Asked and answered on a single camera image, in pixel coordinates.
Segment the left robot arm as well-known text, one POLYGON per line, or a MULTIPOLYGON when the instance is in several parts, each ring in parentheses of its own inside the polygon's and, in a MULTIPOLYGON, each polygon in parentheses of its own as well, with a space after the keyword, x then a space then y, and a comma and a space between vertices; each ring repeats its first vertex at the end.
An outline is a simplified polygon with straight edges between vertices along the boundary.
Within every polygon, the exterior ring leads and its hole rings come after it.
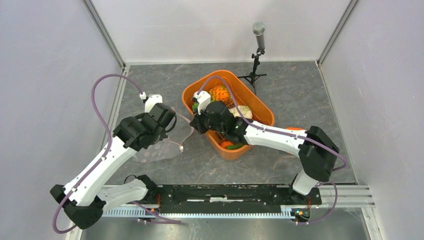
POLYGON ((103 213, 133 201, 153 203, 157 185, 146 175, 116 187, 103 189, 109 178, 142 149, 166 139, 176 125, 176 112, 156 103, 148 112, 129 116, 113 130, 103 150, 71 182, 56 184, 50 194, 74 225, 82 230, 93 226, 103 213))

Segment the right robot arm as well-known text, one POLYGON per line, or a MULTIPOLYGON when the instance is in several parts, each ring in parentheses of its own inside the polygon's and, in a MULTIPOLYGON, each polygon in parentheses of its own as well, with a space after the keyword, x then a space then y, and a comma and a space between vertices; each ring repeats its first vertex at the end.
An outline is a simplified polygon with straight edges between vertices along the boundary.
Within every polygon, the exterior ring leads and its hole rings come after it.
POLYGON ((234 116, 221 101, 214 101, 193 115, 190 126, 200 134, 215 131, 234 144, 263 146, 299 158, 302 170, 289 189, 289 199, 302 204, 319 183, 329 181, 339 149, 317 127, 294 130, 269 126, 243 116, 234 116))

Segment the green toy lettuce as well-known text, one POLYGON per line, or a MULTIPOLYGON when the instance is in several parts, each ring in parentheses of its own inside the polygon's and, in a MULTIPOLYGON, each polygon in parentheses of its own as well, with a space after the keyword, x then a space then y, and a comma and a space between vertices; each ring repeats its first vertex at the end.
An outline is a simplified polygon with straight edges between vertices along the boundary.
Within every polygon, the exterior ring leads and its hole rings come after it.
POLYGON ((199 106, 198 102, 194 102, 191 106, 192 112, 195 113, 197 111, 197 108, 199 106))

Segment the clear dotted zip top bag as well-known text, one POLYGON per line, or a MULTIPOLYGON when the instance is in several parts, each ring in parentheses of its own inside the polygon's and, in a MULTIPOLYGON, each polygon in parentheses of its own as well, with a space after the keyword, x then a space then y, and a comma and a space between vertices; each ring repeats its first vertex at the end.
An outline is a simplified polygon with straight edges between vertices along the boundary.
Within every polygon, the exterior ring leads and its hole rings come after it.
POLYGON ((183 143, 194 133, 194 128, 189 125, 190 120, 180 114, 174 106, 171 106, 171 109, 176 113, 176 124, 173 130, 167 133, 168 138, 147 149, 142 148, 131 158, 133 161, 147 164, 171 159, 183 153, 185 149, 183 143))

